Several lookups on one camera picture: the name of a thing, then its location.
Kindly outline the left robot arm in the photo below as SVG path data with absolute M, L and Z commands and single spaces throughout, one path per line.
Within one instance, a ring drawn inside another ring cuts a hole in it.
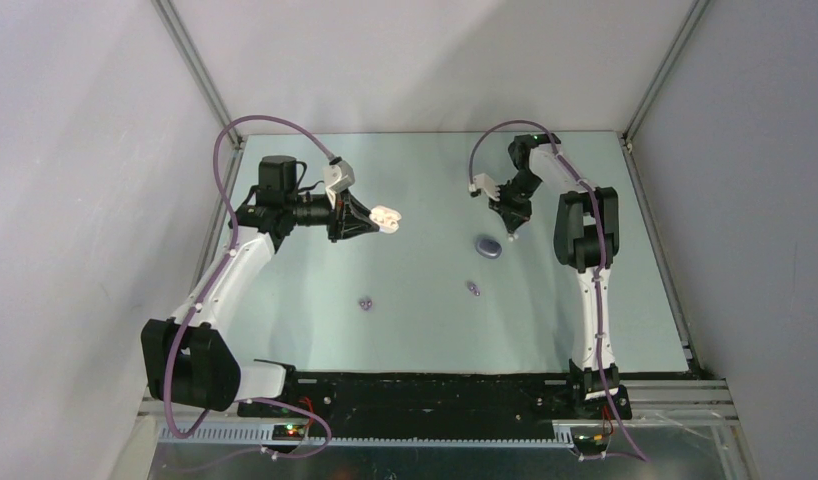
M 401 214 L 378 205 L 365 207 L 349 188 L 349 164 L 336 158 L 323 170 L 325 191 L 300 186 L 306 169 L 287 155 L 265 156 L 258 182 L 230 222 L 230 244 L 212 263 L 188 299 L 166 320 L 149 320 L 140 339 L 149 393 L 157 400 L 213 411 L 262 397 L 277 416 L 301 403 L 300 388 L 286 380 L 289 367 L 247 360 L 224 339 L 244 295 L 296 227 L 325 228 L 331 242 L 368 233 L 398 230 Z

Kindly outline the purple earbud charging case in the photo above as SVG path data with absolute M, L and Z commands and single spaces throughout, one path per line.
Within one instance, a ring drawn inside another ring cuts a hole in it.
M 474 242 L 476 252 L 486 259 L 498 259 L 503 253 L 503 246 L 496 239 L 489 236 L 479 236 Z

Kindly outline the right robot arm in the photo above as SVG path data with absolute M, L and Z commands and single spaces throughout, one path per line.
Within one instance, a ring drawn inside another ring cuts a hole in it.
M 515 175 L 483 188 L 489 207 L 509 238 L 532 217 L 532 198 L 542 185 L 562 185 L 553 231 L 557 261 L 573 270 L 578 283 L 581 320 L 569 360 L 566 402 L 581 418 L 621 419 L 625 405 L 609 329 L 608 287 L 620 250 L 619 199 L 612 187 L 586 179 L 565 158 L 554 134 L 522 134 L 507 148 Z

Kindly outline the white earbud charging case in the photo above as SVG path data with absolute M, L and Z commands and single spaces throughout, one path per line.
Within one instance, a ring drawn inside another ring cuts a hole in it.
M 377 205 L 370 210 L 369 219 L 378 227 L 380 233 L 393 234 L 399 229 L 402 215 L 397 210 Z

